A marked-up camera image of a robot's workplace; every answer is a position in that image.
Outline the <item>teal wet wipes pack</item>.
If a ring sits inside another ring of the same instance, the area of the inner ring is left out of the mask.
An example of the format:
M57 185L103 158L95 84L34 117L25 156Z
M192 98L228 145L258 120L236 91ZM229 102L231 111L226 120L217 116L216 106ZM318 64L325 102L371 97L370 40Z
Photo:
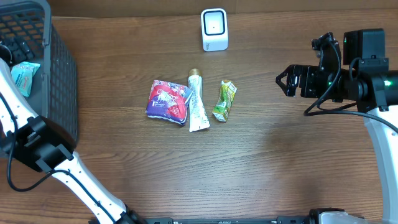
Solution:
M24 97L29 97L33 77L40 68L39 63L21 62L11 69L12 79L20 93Z

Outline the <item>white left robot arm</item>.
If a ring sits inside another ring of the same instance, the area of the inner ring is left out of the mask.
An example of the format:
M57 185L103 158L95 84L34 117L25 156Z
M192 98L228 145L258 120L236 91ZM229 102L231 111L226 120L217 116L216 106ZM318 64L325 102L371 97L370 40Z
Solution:
M17 192L28 192L49 177L65 184L95 215L96 223L144 223L136 212L111 194L87 169L76 143L58 124L38 115L20 94L12 77L12 52L1 46L1 124L6 137L1 150L7 154L7 183ZM25 164L43 176L20 188L11 178L12 161Z

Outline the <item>green juice carton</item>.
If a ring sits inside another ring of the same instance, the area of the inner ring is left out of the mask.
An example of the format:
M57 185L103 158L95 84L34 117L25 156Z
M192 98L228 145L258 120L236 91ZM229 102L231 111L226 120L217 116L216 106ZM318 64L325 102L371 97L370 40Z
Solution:
M231 80L222 80L217 104L212 110L216 120L227 122L237 88Z

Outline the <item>white tube gold cap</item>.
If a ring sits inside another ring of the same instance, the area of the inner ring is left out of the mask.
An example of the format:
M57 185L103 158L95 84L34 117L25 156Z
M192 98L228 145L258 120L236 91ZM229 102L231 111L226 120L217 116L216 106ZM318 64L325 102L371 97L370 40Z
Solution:
M192 133L210 127L210 122L202 101L203 78L199 69L193 68L189 71L188 87L192 91L189 103L189 131Z

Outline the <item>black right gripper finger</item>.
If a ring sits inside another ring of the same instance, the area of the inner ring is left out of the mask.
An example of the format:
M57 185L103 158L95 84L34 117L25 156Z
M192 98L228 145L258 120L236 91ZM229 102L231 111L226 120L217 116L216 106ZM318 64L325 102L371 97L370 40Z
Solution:
M289 65L281 74L279 74L276 79L282 79L294 74L295 65Z
M282 89L286 96L295 96L295 77L286 76L286 83L282 82L284 76L276 77L276 84Z

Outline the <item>red purple pad pack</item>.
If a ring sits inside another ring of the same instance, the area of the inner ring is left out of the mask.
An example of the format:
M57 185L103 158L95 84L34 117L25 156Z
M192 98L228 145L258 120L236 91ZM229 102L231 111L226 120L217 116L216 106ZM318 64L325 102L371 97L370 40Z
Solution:
M192 97L189 87L177 83L154 80L150 89L146 115L184 126Z

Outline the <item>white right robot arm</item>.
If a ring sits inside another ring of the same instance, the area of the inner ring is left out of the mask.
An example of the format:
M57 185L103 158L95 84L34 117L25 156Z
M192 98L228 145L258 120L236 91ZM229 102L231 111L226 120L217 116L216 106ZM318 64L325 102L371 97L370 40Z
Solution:
M383 29L331 32L312 40L317 66L289 65L275 79L286 96L296 89L315 102L304 116L360 116L370 135L381 181L382 223L397 223L397 71L389 69Z

